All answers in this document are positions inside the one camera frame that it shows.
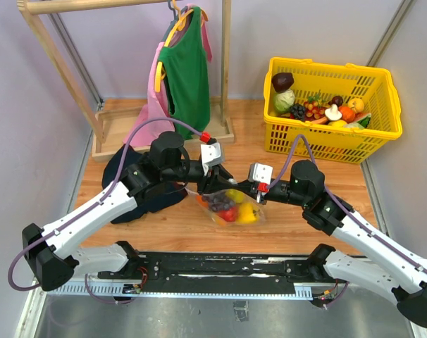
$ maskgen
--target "red cable clamp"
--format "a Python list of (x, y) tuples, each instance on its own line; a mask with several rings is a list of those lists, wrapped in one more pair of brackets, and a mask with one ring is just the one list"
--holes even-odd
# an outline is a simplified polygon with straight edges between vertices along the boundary
[(257, 186), (257, 190), (259, 190), (260, 192), (268, 192), (268, 184), (260, 182)]
[(201, 142), (207, 143), (211, 139), (211, 135), (208, 132), (202, 132), (199, 140)]

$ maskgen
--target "basket rim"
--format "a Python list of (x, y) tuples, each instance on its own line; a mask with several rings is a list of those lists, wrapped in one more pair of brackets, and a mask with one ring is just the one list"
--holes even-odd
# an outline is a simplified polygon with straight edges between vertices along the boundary
[[(312, 123), (309, 121), (302, 122), (300, 120), (292, 120), (289, 118), (279, 118), (275, 116), (270, 116), (268, 114), (268, 110), (270, 107), (270, 91), (271, 86), (268, 85), (269, 81), (271, 81), (270, 77), (272, 74), (273, 64), (276, 61), (284, 61), (289, 63), (303, 63), (307, 65), (324, 65), (328, 67), (334, 67), (338, 70), (344, 70), (344, 69), (357, 69), (357, 70), (365, 70), (371, 72), (377, 72), (382, 73), (385, 76), (386, 85), (389, 89), (389, 99), (391, 101), (392, 107), (395, 107), (396, 111), (391, 111), (391, 113), (394, 115), (395, 118), (395, 129), (394, 132), (386, 132), (383, 130), (372, 130), (372, 129), (363, 129), (363, 130), (357, 130), (357, 129), (347, 129), (347, 128), (337, 128), (337, 127), (331, 127), (328, 125), (319, 125), (316, 123)], [(310, 129), (310, 130), (319, 130), (319, 131), (325, 131), (325, 132), (335, 132), (335, 133), (341, 133), (341, 134), (348, 134), (348, 135), (356, 135), (361, 137), (375, 137), (379, 139), (398, 139), (402, 133), (403, 128), (401, 124), (400, 119), (400, 99), (397, 95), (397, 90), (395, 89), (395, 86), (392, 81), (392, 75), (390, 74), (390, 71), (385, 68), (376, 68), (376, 67), (367, 67), (363, 65), (355, 65), (353, 63), (347, 63), (346, 65), (331, 65), (328, 63), (316, 63), (313, 62), (311, 59), (295, 59), (295, 58), (282, 58), (275, 56), (270, 59), (270, 63), (268, 65), (268, 72), (266, 74), (265, 79), (265, 85), (264, 85), (264, 98), (265, 98), (265, 106), (264, 106), (264, 121), (267, 124), (274, 124), (274, 125), (284, 125), (288, 127), (302, 127), (304, 129)]]

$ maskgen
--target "robotic arm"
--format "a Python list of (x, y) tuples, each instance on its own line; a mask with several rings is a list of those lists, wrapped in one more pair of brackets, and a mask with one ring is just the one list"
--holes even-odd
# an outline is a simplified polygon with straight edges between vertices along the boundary
[[(377, 265), (320, 244), (295, 273), (355, 283), (386, 298), (406, 318), (427, 327), (427, 259), (400, 246), (332, 195), (314, 163), (296, 162), (290, 181), (272, 179), (272, 167), (255, 163), (248, 179), (237, 183), (221, 165), (223, 153), (215, 140), (201, 145), (202, 155), (196, 161), (188, 158), (183, 144), (179, 134), (162, 133), (138, 163), (122, 172), (116, 186), (108, 186), (91, 201), (43, 228), (31, 224), (23, 230), (24, 247), (46, 237), (25, 254), (44, 291), (60, 287), (72, 276), (99, 271), (118, 272), (129, 278), (137, 270), (139, 254), (127, 242), (87, 249), (79, 245), (114, 218), (163, 193), (165, 182), (193, 182), (200, 194), (237, 189), (261, 204), (274, 201), (301, 206), (308, 224), (352, 245)], [(58, 231), (68, 220), (72, 224)]]

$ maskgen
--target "wooden clothing rack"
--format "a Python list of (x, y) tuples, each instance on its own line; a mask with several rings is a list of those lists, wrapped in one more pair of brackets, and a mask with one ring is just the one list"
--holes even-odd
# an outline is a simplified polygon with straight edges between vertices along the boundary
[[(48, 30), (45, 28), (40, 14), (86, 11), (90, 9), (112, 8), (142, 4), (166, 2), (166, 0), (53, 0), (29, 1), (17, 0), (18, 8), (25, 21), (38, 38), (39, 43), (51, 59), (76, 104), (93, 128), (92, 156), (97, 161), (109, 160), (123, 145), (124, 136), (129, 133), (142, 106), (112, 109), (94, 112), (82, 93), (74, 74), (62, 57)], [(228, 72), (230, 48), (230, 11), (231, 0), (222, 0), (222, 39), (221, 39), (221, 95), (211, 97), (211, 122), (206, 128), (212, 137), (221, 143), (233, 143), (234, 133), (228, 116)], [(187, 148), (199, 145), (198, 139), (185, 142)], [(136, 151), (146, 151), (149, 147), (137, 147)]]

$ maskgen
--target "black cloth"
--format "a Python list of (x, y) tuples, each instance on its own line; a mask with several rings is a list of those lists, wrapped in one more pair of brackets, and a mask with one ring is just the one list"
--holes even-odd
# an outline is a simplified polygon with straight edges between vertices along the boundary
[[(102, 175), (102, 189), (105, 189), (115, 179), (123, 150), (124, 146), (122, 146), (121, 149), (118, 150), (117, 153), (113, 155), (111, 160), (107, 163), (107, 166), (104, 169), (104, 174)], [(128, 165), (137, 162), (140, 157), (142, 157), (142, 155), (137, 153), (131, 146), (129, 146), (123, 167), (126, 168)], [(112, 223), (118, 224), (131, 222), (142, 217), (145, 213), (156, 213), (157, 211), (181, 202), (187, 196), (187, 192), (185, 189), (178, 191), (179, 189), (182, 189), (182, 185), (176, 183), (166, 183), (165, 194), (154, 197), (153, 199), (150, 199), (149, 201), (139, 205), (134, 210), (122, 214), (121, 216), (112, 220)]]

